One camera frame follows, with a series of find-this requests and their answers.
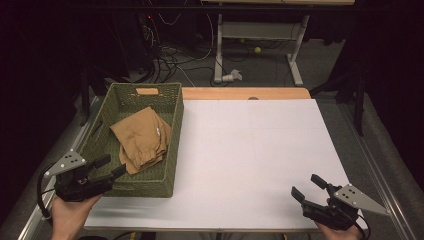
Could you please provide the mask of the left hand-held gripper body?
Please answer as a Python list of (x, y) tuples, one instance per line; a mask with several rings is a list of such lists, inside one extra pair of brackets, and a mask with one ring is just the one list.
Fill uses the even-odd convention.
[(112, 173), (92, 178), (89, 173), (96, 169), (92, 161), (86, 160), (75, 150), (70, 150), (44, 173), (54, 176), (56, 195), (66, 202), (82, 202), (112, 189)]

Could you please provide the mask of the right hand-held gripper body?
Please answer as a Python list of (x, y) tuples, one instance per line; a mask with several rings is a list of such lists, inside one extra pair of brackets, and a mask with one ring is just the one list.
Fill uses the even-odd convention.
[(347, 184), (334, 186), (319, 184), (329, 194), (326, 206), (308, 201), (300, 194), (300, 204), (303, 216), (334, 230), (346, 231), (357, 223), (358, 211), (365, 210), (381, 215), (389, 215), (390, 211), (364, 194), (361, 190)]

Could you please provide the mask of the green woven basket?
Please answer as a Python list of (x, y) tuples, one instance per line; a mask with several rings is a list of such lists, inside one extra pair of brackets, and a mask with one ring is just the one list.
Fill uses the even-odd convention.
[(137, 174), (128, 173), (115, 180), (107, 197), (170, 198), (173, 195), (179, 139), (184, 113), (182, 86), (179, 83), (113, 83), (109, 87), (90, 131), (78, 148), (86, 160), (104, 155), (111, 161), (89, 173), (91, 179), (106, 176), (121, 165), (120, 143), (110, 127), (146, 108), (152, 108), (171, 127), (170, 144), (163, 160)]

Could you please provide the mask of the tan pants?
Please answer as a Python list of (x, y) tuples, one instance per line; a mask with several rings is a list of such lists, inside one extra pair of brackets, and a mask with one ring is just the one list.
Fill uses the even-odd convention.
[(172, 128), (151, 107), (146, 107), (110, 127), (120, 143), (119, 159), (130, 175), (164, 159)]

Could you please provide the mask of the person's right hand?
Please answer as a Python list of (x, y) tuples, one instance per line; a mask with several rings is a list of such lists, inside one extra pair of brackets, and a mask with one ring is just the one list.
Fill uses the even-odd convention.
[(316, 222), (316, 226), (322, 231), (327, 240), (361, 240), (360, 231), (352, 226), (348, 230), (334, 230), (321, 223)]

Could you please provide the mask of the person's left hand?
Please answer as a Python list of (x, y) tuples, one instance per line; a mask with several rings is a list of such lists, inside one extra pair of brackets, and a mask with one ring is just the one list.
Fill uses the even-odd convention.
[(93, 206), (101, 195), (82, 202), (66, 202), (55, 197), (52, 202), (53, 230), (51, 240), (76, 240)]

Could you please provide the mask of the white table sheet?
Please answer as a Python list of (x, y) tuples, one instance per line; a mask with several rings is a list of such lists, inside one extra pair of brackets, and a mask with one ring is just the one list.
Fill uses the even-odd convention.
[(104, 197), (88, 229), (305, 231), (291, 190), (324, 203), (311, 182), (349, 179), (315, 100), (187, 100), (170, 198)]

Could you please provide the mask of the black metal stand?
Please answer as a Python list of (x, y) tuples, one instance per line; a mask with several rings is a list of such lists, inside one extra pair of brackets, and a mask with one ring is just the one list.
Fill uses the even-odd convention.
[(84, 65), (81, 68), (81, 106), (83, 112), (81, 126), (85, 125), (90, 117), (90, 90), (93, 90), (96, 96), (105, 96), (107, 93), (104, 78), (105, 71), (95, 65)]
[(363, 70), (357, 67), (354, 70), (348, 70), (346, 73), (338, 77), (332, 78), (327, 82), (313, 88), (309, 91), (311, 96), (315, 96), (321, 92), (336, 90), (336, 102), (348, 103), (354, 102), (353, 125), (360, 136), (363, 136), (363, 104), (365, 95), (365, 80), (363, 78)]

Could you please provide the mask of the metal floor rail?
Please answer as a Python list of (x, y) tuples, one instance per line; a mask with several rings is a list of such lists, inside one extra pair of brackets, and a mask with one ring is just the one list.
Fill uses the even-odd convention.
[[(92, 126), (95, 115), (101, 107), (102, 101), (103, 98), (97, 96), (89, 101), (89, 115), (86, 115), (83, 110), (77, 112), (70, 125), (65, 129), (46, 159), (42, 162), (41, 168), (58, 161), (70, 150), (77, 151), (80, 148), (85, 135)], [(37, 240), (39, 236), (43, 236), (49, 230), (50, 226), (44, 219), (39, 206), (35, 205), (31, 209), (31, 214), (26, 219), (24, 227), (20, 230), (17, 240)]]
[(401, 159), (374, 107), (365, 108), (361, 132), (354, 127), (352, 109), (344, 104), (338, 108), (359, 149), (357, 164), (349, 160), (343, 162), (349, 176), (390, 211), (388, 216), (368, 215), (372, 240), (423, 240), (419, 214), (424, 193)]

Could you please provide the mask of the white desk frame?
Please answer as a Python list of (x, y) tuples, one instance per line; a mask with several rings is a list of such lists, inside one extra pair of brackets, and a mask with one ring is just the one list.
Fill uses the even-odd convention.
[[(202, 2), (217, 3), (218, 7), (337, 7), (353, 6), (355, 0), (201, 0)], [(224, 72), (222, 43), (224, 38), (253, 39), (253, 40), (286, 40), (294, 41), (292, 52), (286, 55), (289, 71), (295, 86), (302, 86), (303, 80), (296, 60), (305, 32), (308, 27), (310, 14), (295, 10), (300, 20), (295, 23), (271, 23), (269, 20), (234, 20), (227, 21), (222, 14), (218, 15), (215, 57), (215, 83), (227, 83), (222, 77), (229, 73)]]

